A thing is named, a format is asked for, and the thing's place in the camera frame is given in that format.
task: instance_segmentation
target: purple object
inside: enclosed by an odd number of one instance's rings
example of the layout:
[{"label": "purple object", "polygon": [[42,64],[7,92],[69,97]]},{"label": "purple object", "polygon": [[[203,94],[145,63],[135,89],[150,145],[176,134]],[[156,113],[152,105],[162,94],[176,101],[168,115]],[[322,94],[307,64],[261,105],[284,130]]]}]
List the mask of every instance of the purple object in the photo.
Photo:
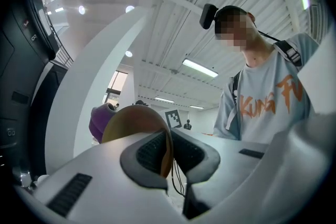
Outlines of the purple object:
[{"label": "purple object", "polygon": [[114,106],[110,103],[92,109],[89,130],[99,143],[101,143],[105,127],[115,114]]}]

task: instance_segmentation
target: neck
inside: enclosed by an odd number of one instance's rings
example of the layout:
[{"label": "neck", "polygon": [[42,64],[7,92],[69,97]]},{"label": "neck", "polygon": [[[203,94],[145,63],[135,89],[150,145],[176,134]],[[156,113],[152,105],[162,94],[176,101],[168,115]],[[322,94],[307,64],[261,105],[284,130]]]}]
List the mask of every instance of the neck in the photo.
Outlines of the neck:
[{"label": "neck", "polygon": [[261,35],[258,35],[256,39],[243,50],[243,54],[248,67],[258,67],[264,63],[270,56],[274,46],[266,42]]}]

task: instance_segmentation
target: curved white surface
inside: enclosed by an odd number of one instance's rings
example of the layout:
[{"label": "curved white surface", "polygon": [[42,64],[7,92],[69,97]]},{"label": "curved white surface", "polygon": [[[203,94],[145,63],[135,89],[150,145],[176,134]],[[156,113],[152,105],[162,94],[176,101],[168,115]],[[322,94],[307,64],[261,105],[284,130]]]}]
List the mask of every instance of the curved white surface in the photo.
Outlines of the curved white surface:
[{"label": "curved white surface", "polygon": [[66,73],[47,124],[45,160],[49,175],[91,147],[91,110],[101,104],[114,71],[151,14],[150,9],[137,7],[113,21],[86,45]]}]

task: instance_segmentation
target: ear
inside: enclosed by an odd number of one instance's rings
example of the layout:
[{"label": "ear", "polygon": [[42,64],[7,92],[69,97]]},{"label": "ear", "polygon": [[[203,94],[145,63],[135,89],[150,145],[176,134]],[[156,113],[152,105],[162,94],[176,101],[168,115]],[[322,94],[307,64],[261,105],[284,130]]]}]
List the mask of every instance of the ear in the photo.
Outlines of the ear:
[{"label": "ear", "polygon": [[248,12],[247,13],[247,16],[250,17],[250,19],[252,20],[252,22],[254,23],[255,22],[255,17],[252,15],[252,13]]}]

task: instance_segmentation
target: light blue t-shirt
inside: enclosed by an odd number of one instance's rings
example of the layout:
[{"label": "light blue t-shirt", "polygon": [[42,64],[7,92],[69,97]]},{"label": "light blue t-shirt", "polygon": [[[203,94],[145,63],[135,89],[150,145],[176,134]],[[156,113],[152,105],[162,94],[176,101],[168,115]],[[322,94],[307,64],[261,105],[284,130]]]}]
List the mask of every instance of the light blue t-shirt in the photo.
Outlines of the light blue t-shirt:
[{"label": "light blue t-shirt", "polygon": [[[307,34],[286,41],[298,49],[302,66],[318,48]],[[258,67],[245,65],[238,82],[237,106],[231,93],[232,79],[223,90],[214,135],[269,144],[274,134],[307,118],[310,101],[297,73],[294,64],[277,50]]]}]

